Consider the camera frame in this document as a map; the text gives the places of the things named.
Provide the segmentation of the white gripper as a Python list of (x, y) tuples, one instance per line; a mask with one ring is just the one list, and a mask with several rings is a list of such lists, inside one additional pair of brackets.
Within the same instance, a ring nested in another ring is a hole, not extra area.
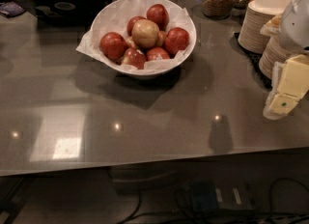
[[(309, 53), (309, 0), (292, 0), (283, 15), (277, 14), (260, 29), (264, 36), (279, 34), (279, 44), (290, 52)], [(263, 114), (279, 120), (288, 116), (309, 91), (309, 57), (299, 54), (276, 62)]]

